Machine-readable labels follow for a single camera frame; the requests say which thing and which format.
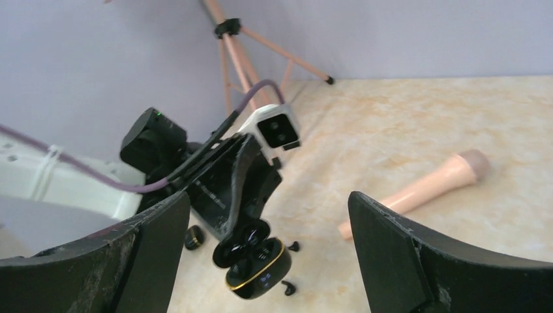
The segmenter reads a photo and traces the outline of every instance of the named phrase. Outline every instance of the gold trim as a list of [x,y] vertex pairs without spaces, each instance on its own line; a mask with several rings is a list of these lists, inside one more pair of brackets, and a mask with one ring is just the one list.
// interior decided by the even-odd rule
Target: gold trim
[[229,290],[231,291],[234,291],[234,290],[238,290],[242,287],[244,287],[245,285],[249,284],[252,280],[256,279],[257,276],[259,276],[262,272],[264,272],[266,269],[268,269],[274,262],[276,262],[278,260],[278,258],[280,258],[280,256],[282,255],[282,253],[284,253],[284,243],[279,239],[277,238],[278,242],[280,243],[280,252],[278,253],[278,255],[276,256],[276,258],[274,258],[269,264],[267,264],[263,269],[261,269],[260,271],[258,271],[254,276],[250,277],[248,280],[246,280],[245,282],[243,282],[242,284],[238,285],[238,286],[231,286],[228,284],[228,281],[226,282],[226,286],[228,287]]
[[196,233],[194,233],[194,228],[191,228],[190,232],[192,233],[192,241],[196,244],[196,246],[200,246],[200,243],[198,242],[198,239],[196,238]]

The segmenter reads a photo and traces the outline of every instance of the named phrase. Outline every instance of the earbud charging case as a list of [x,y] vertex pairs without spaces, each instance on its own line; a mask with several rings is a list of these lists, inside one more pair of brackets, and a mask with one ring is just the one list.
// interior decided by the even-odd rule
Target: earbud charging case
[[242,299],[263,295],[291,268],[286,245],[276,237],[269,238],[270,233],[268,223],[253,220],[213,251],[213,263],[222,269],[230,268],[226,273],[227,287]]

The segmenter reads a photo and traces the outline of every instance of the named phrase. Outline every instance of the white container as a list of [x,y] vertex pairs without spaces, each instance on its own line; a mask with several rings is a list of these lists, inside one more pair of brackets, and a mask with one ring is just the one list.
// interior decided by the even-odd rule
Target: white container
[[[141,194],[115,189],[60,162],[60,152],[60,147],[52,146],[49,153],[43,153],[0,134],[0,197],[63,205],[114,220],[136,214]],[[115,181],[144,184],[144,174],[125,163],[73,157]]]

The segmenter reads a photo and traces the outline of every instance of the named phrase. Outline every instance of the white camera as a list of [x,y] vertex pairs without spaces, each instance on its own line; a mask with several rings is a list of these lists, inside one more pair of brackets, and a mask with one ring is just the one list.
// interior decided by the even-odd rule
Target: white camera
[[[262,147],[262,153],[268,160],[271,150],[282,147],[291,150],[301,145],[299,123],[287,104],[268,104],[255,110],[238,130],[241,133],[253,134]],[[277,168],[281,167],[278,158],[272,158]]]

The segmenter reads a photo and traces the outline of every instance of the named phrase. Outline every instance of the black bracket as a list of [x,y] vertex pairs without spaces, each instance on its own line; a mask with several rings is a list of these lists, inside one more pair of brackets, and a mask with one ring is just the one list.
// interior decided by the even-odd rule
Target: black bracket
[[240,33],[240,28],[242,25],[239,18],[229,18],[215,27],[215,35],[219,39],[223,39],[224,34],[235,36]]

